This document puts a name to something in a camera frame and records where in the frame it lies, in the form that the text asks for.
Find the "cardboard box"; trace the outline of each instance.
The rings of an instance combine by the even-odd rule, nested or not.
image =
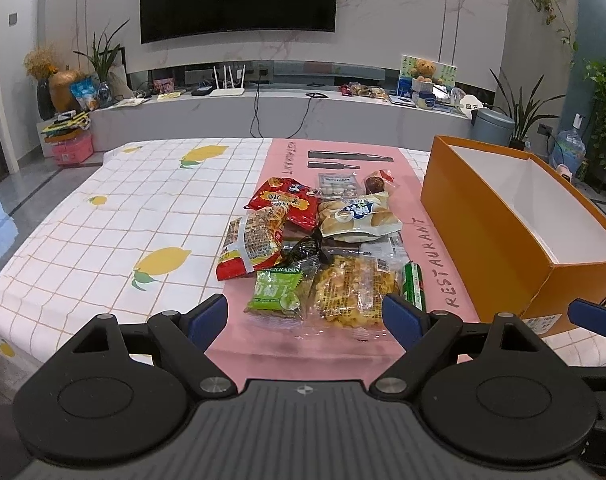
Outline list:
[[[421,202],[481,322],[548,336],[575,328],[572,300],[606,304],[606,217],[535,155],[435,137]]]

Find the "black circular disc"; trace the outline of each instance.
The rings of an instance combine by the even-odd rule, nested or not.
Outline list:
[[[170,373],[134,360],[42,368],[14,399],[14,421],[42,460],[86,465],[129,460],[183,423],[187,394]]]
[[[598,414],[594,394],[563,368],[532,354],[479,358],[438,372],[421,393],[426,423],[465,454],[500,464],[537,464],[576,450]]]

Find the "pink storage box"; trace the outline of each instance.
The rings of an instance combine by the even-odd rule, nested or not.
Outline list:
[[[71,140],[63,140],[52,146],[54,160],[59,166],[79,164],[94,153],[92,134],[84,132]]]

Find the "white checkered tablecloth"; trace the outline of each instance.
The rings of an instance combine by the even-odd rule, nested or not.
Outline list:
[[[153,140],[106,154],[1,271],[0,352],[33,372],[96,314],[144,322],[221,292],[215,259],[270,142]],[[206,146],[218,148],[202,160]],[[429,153],[400,151],[423,182]],[[568,364],[606,364],[606,340],[587,330],[547,341]]]

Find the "hanging vine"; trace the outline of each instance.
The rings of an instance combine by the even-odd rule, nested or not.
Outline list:
[[[545,12],[545,24],[551,25],[558,16],[563,21],[563,28],[557,29],[557,34],[561,38],[561,43],[566,44],[572,54],[579,50],[579,44],[574,38],[572,28],[568,25],[566,17],[563,15],[561,7],[558,6],[558,0],[530,0],[537,12]]]
[[[594,127],[588,142],[587,157],[590,165],[598,164],[606,170],[606,58],[586,64],[586,79],[595,83],[592,107]]]

